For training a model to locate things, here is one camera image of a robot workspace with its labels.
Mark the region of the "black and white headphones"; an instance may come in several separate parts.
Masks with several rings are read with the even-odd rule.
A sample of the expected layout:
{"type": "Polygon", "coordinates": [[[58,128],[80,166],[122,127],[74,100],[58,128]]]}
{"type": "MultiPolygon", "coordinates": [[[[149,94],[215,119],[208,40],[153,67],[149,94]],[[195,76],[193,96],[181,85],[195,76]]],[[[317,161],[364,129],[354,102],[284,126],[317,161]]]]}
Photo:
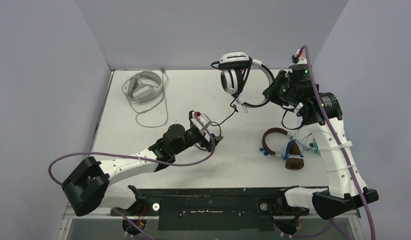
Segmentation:
{"type": "Polygon", "coordinates": [[[271,85],[275,79],[272,71],[260,60],[253,59],[243,51],[228,52],[218,60],[210,64],[213,69],[220,71],[220,82],[222,89],[233,98],[229,106],[233,109],[232,113],[220,123],[213,122],[213,127],[219,128],[219,136],[222,135],[222,124],[225,123],[239,110],[240,105],[244,110],[261,108],[268,104],[269,100],[265,98],[259,104],[251,104],[243,100],[241,94],[244,91],[249,79],[251,70],[256,67],[261,70],[267,77],[268,84],[271,85]]]}

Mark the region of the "teal cat-ear headphones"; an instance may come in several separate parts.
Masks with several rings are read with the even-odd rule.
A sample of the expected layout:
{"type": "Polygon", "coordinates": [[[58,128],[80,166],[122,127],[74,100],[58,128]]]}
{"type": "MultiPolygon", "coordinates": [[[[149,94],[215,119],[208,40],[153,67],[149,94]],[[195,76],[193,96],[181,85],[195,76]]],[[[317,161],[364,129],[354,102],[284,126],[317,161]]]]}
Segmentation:
{"type": "Polygon", "coordinates": [[[311,147],[312,152],[317,153],[319,155],[321,154],[319,150],[319,146],[315,139],[313,139],[312,143],[310,143],[309,146],[311,147]]]}

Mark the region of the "brown headphones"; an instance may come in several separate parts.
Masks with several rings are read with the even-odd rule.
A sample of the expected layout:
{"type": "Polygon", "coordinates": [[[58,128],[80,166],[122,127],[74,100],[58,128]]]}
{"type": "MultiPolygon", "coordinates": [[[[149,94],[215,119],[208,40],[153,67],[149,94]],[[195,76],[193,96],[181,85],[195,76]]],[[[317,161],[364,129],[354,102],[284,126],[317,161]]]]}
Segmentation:
{"type": "MultiPolygon", "coordinates": [[[[288,130],[285,130],[285,129],[283,129],[283,128],[279,128],[279,127],[273,127],[273,128],[269,128],[268,130],[266,130],[265,132],[264,132],[264,134],[262,135],[262,138],[261,138],[261,147],[264,145],[264,147],[266,148],[266,147],[269,147],[268,146],[268,144],[267,144],[267,137],[269,136],[269,135],[271,135],[271,134],[279,134],[279,135],[283,135],[283,136],[285,136],[287,139],[288,139],[288,142],[290,141],[290,140],[293,140],[293,139],[296,139],[296,138],[294,138],[294,135],[290,132],[290,131],[288,131],[288,130]]],[[[285,162],[285,168],[286,169],[288,169],[288,170],[301,170],[304,166],[305,166],[305,162],[304,162],[304,158],[303,159],[298,159],[298,158],[294,158],[294,159],[288,159],[287,161],[284,161],[285,162]]]]}

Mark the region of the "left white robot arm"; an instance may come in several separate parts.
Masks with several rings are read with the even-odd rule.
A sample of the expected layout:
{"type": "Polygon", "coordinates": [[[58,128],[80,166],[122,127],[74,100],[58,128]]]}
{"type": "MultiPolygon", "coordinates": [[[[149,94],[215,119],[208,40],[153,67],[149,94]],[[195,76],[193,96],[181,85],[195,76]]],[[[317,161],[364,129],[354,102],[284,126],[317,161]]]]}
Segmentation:
{"type": "Polygon", "coordinates": [[[172,124],[153,145],[133,155],[85,153],[85,158],[61,183],[75,215],[85,216],[99,207],[119,208],[137,215],[143,209],[143,196],[134,186],[119,188],[114,184],[169,166],[182,167],[183,164],[176,163],[176,155],[194,145],[206,150],[209,159],[223,136],[209,131],[212,121],[204,113],[192,110],[188,119],[189,129],[172,124]]]}

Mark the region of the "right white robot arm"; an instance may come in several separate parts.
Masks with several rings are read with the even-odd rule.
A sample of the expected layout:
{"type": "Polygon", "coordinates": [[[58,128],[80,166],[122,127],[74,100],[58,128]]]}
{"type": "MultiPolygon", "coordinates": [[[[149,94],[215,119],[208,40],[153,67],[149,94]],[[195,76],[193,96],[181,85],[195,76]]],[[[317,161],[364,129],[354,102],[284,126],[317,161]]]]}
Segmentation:
{"type": "Polygon", "coordinates": [[[290,187],[276,200],[277,209],[289,214],[296,207],[316,211],[324,220],[356,210],[379,200],[377,190],[368,188],[361,177],[344,130],[343,113],[331,92],[315,95],[306,64],[294,64],[280,70],[264,97],[302,119],[316,141],[328,177],[327,188],[290,187]]]}

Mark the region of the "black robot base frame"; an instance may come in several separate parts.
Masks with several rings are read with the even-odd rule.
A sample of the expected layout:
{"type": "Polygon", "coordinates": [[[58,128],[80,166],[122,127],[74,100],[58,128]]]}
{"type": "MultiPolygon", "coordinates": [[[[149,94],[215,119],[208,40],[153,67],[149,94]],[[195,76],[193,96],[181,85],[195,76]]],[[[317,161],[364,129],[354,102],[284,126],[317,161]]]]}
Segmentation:
{"type": "Polygon", "coordinates": [[[287,203],[287,187],[137,189],[129,187],[133,203],[114,207],[112,216],[134,218],[142,226],[156,219],[159,231],[272,231],[292,233],[301,218],[323,220],[357,216],[352,199],[335,199],[320,190],[317,206],[287,203]]]}

